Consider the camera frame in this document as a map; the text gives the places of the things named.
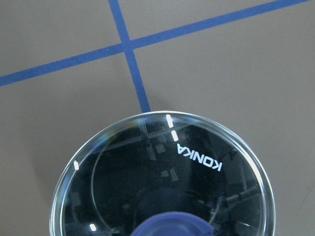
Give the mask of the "glass pot lid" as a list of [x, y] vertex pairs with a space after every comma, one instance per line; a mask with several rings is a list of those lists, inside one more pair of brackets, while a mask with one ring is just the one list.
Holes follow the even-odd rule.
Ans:
[[203, 117], [126, 118], [72, 156], [55, 189], [52, 236], [272, 236], [275, 201], [252, 149]]

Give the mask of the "blue tape strip crossing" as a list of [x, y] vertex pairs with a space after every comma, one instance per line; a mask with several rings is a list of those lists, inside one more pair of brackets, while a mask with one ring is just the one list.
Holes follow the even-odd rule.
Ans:
[[[190, 33], [210, 29], [216, 26], [224, 25], [230, 22], [264, 14], [274, 10], [286, 8], [289, 6], [303, 3], [302, 0], [275, 0], [264, 4], [244, 8], [234, 12], [226, 13], [202, 21], [183, 25], [180, 27], [168, 29], [154, 34], [146, 35], [140, 38], [132, 39], [127, 45], [131, 49], [138, 49], [152, 44], [160, 43], [166, 40], [177, 38]], [[124, 52], [122, 43], [100, 48], [80, 55], [61, 59], [51, 63], [43, 64], [33, 68], [3, 75], [0, 77], [0, 85], [6, 86], [19, 81], [31, 79], [41, 75], [49, 74], [55, 71], [74, 67], [94, 60], [110, 57]]]

